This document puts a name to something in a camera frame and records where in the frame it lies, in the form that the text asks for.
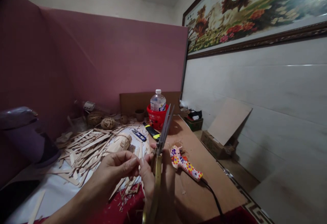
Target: scissors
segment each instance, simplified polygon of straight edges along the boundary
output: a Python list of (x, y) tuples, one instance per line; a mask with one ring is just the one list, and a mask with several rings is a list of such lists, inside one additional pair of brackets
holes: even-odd
[(138, 130), (136, 129), (132, 129), (132, 132), (138, 137), (140, 138), (143, 142), (146, 141), (146, 138), (144, 135), (142, 135)]
[(156, 217), (157, 209), (158, 209), (158, 204), (159, 204), (159, 194), (160, 194), (160, 186), (161, 186), (161, 163), (162, 163), (162, 151), (164, 149), (164, 145), (166, 142), (166, 138), (168, 135), (169, 127), (170, 127), (170, 122), (171, 118), (173, 117), (173, 112), (174, 112), (175, 105), (173, 105), (173, 109), (171, 111), (170, 117), (169, 116), (169, 111), (170, 111), (170, 104), (165, 116), (165, 122), (163, 123), (162, 127), (162, 132), (161, 136), (159, 137), (159, 141), (157, 142), (157, 147), (153, 151), (153, 159), (151, 162), (151, 170), (152, 173), (155, 176), (155, 185), (154, 185), (154, 192), (153, 192), (153, 198), (152, 198), (152, 204), (150, 207), (150, 212), (149, 215), (146, 215), (146, 206), (144, 206), (143, 209), (143, 217), (142, 217), (142, 223), (154, 223), (154, 219)]

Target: red bucket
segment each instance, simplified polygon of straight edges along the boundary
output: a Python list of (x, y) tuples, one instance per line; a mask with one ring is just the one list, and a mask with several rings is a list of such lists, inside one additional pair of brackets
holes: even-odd
[(151, 106), (148, 105), (147, 107), (147, 112), (149, 114), (149, 121), (150, 125), (157, 130), (161, 130), (164, 122), (165, 122), (165, 117), (167, 113), (168, 105), (166, 105), (166, 109), (162, 112), (156, 112), (151, 110)]

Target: framed painting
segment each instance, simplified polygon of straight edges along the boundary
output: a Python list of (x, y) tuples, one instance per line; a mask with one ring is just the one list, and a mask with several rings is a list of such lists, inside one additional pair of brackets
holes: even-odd
[(327, 0), (196, 0), (187, 59), (327, 33)]

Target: scissor blade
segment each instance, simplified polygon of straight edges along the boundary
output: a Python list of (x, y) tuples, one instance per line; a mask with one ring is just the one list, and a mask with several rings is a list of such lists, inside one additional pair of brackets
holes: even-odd
[[(161, 131), (161, 135), (164, 135), (164, 134), (165, 134), (166, 126), (167, 126), (167, 122), (168, 122), (169, 111), (170, 111), (170, 104), (169, 104), (169, 107), (168, 107), (167, 112), (166, 112), (165, 121), (164, 121), (164, 123), (163, 123), (163, 127), (162, 127), (162, 131)], [(163, 139), (164, 139), (164, 137), (162, 137), (162, 136), (159, 137), (159, 142), (157, 142), (157, 147), (158, 147), (158, 148), (162, 148), (160, 145), (162, 144)]]
[(170, 128), (170, 122), (171, 122), (171, 119), (173, 117), (173, 113), (174, 113), (174, 109), (175, 109), (175, 105), (173, 105), (173, 109), (171, 110), (171, 114), (169, 116), (169, 119), (168, 119), (168, 122), (167, 122), (167, 125), (166, 125), (166, 130), (165, 130), (165, 133), (163, 135), (163, 139), (162, 139), (162, 145), (161, 145), (161, 150), (164, 148), (165, 146), (165, 142), (166, 142), (166, 138), (167, 138), (167, 135), (168, 135), (168, 132), (169, 132), (169, 128)]

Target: purple object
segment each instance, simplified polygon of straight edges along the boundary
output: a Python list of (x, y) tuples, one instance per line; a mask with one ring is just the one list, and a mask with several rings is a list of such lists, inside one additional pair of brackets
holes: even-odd
[(60, 157), (60, 151), (42, 130), (36, 116), (28, 107), (2, 111), (0, 129), (37, 167), (45, 167)]

